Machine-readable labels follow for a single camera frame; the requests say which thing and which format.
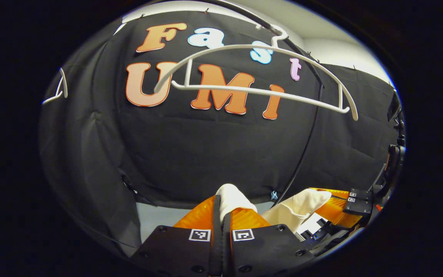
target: white cloth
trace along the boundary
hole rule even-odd
[[[226,214],[239,207],[253,209],[257,212],[255,205],[232,184],[224,184],[215,194],[220,195],[220,223],[223,223],[223,218]]]
[[[329,191],[304,189],[262,214],[271,225],[285,224],[292,233],[331,198]]]

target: orange letter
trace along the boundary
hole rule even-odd
[[[215,85],[215,86],[235,86],[248,88],[254,82],[254,77],[247,73],[237,74],[232,81],[225,82],[225,76],[222,69],[216,65],[200,65],[199,71],[203,76],[201,79],[202,85]],[[210,90],[200,89],[197,93],[196,100],[191,102],[191,107],[194,109],[209,109],[211,103],[208,101],[210,96]],[[217,110],[221,109],[223,105],[230,98],[230,102],[225,106],[225,110],[229,113],[245,114],[246,113],[246,98],[247,93],[243,91],[232,90],[211,90],[211,96],[213,97],[213,103]]]
[[[276,92],[285,93],[285,90],[276,85],[269,86],[269,89]],[[271,96],[269,98],[268,107],[266,110],[262,113],[262,117],[266,119],[274,120],[278,117],[278,114],[276,113],[278,111],[278,105],[280,104],[280,97],[279,96]]]
[[[187,27],[188,26],[186,23],[174,23],[149,27],[146,29],[148,31],[148,35],[146,35],[143,45],[139,46],[138,49],[136,49],[136,52],[141,53],[162,49],[165,47],[165,43],[161,42],[162,37],[165,37],[165,40],[168,42],[175,37],[177,30],[186,30]]]
[[[160,70],[158,80],[160,80],[165,73],[171,70],[175,65],[177,65],[177,63],[174,62],[158,63],[157,69]],[[134,105],[153,107],[165,101],[168,96],[170,79],[172,79],[172,75],[169,77],[167,82],[165,82],[158,93],[153,93],[150,95],[143,93],[141,90],[143,86],[143,78],[145,77],[146,70],[149,69],[149,63],[132,63],[126,68],[126,70],[129,72],[128,80],[126,81],[126,97]]]

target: pink letter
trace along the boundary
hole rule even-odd
[[[291,78],[295,81],[300,80],[300,76],[298,75],[298,70],[302,68],[302,65],[298,63],[298,58],[290,58],[291,68],[290,75]]]

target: white wall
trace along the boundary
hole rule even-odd
[[[310,51],[311,56],[321,63],[340,65],[348,68],[355,66],[357,70],[374,75],[394,86],[380,62],[367,48],[362,46],[359,41],[351,37],[344,30],[320,15],[284,0],[271,0],[270,2],[267,0],[262,2],[260,2],[260,0],[233,0],[232,2],[251,5],[252,7],[247,7],[240,3],[235,3],[257,14],[265,21],[283,28],[288,33],[292,42],[305,51]],[[232,10],[209,3],[188,0],[157,3],[136,9],[123,17],[123,23],[137,19],[142,14],[145,14],[144,17],[146,17],[169,11],[206,11],[207,8],[209,8],[208,12],[211,13],[225,14],[254,23],[254,25],[256,24],[251,19]],[[277,17],[280,21],[276,21],[273,17],[267,16],[260,11],[271,12],[272,9],[285,10],[285,12],[274,13],[274,17]]]

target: screw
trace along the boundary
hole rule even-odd
[[[242,273],[246,273],[252,270],[252,266],[242,266],[239,268],[239,271]]]
[[[191,270],[196,273],[204,272],[204,268],[202,266],[193,266],[191,267]]]

